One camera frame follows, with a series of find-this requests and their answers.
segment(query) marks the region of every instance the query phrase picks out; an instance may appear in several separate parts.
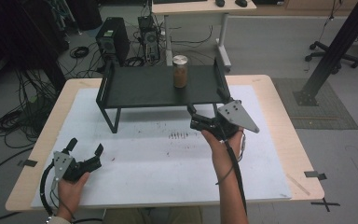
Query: sleeve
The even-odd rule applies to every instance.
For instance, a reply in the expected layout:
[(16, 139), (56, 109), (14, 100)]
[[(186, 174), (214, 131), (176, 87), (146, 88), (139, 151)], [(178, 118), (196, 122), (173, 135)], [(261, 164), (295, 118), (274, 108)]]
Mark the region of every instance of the sleeve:
[(62, 217), (52, 217), (48, 224), (71, 224), (67, 220)]

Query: floor mat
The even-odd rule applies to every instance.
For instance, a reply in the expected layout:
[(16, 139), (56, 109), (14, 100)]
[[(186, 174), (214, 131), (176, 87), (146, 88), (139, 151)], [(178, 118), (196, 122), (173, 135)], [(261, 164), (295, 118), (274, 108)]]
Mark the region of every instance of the floor mat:
[(318, 106), (300, 106), (293, 91), (301, 91), (306, 78), (273, 78), (277, 92), (296, 129), (358, 130), (356, 122), (326, 81), (318, 94)]

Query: chair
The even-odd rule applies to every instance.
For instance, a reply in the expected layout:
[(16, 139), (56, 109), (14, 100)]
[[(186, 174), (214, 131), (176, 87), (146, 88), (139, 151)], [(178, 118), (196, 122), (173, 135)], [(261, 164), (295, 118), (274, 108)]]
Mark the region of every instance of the chair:
[[(319, 41), (315, 41), (315, 43), (310, 45), (310, 49), (316, 49), (316, 47), (318, 47), (324, 51), (328, 50), (328, 47)], [(310, 60), (312, 60), (313, 57), (323, 57), (324, 55), (325, 55), (325, 52), (313, 52), (312, 54), (307, 55), (305, 57), (305, 61), (310, 62)], [(358, 58), (357, 57), (354, 57), (354, 56), (351, 56), (348, 54), (344, 54), (341, 59), (345, 59), (345, 60), (353, 62), (353, 64), (351, 65), (352, 68), (356, 68), (358, 66)], [(338, 62), (337, 66), (333, 69), (331, 74), (333, 74), (333, 75), (336, 74), (339, 71), (339, 69), (341, 69), (341, 67), (342, 67), (341, 62)]]

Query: person's hand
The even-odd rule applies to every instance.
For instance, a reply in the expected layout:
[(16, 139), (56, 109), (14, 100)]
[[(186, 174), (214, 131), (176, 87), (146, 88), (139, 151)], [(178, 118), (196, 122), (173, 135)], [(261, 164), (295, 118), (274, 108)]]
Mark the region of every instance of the person's hand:
[[(208, 131), (203, 130), (201, 133), (211, 147), (213, 167), (216, 171), (217, 180), (221, 181), (232, 167), (232, 162), (228, 155), (226, 144), (218, 141), (213, 134)], [(240, 156), (242, 135), (243, 130), (240, 129), (228, 140), (228, 143), (232, 147), (232, 150), (237, 158)]]
[(57, 217), (62, 217), (71, 222), (72, 215), (79, 206), (80, 196), (89, 176), (90, 173), (85, 173), (75, 183), (63, 179), (60, 180), (58, 183), (60, 204), (58, 206)]

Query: can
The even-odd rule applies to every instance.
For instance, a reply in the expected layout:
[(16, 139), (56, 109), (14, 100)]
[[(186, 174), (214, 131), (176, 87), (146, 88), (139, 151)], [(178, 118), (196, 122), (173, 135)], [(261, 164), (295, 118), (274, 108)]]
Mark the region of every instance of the can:
[(183, 88), (187, 84), (187, 62), (184, 55), (173, 57), (173, 86), (176, 88)]

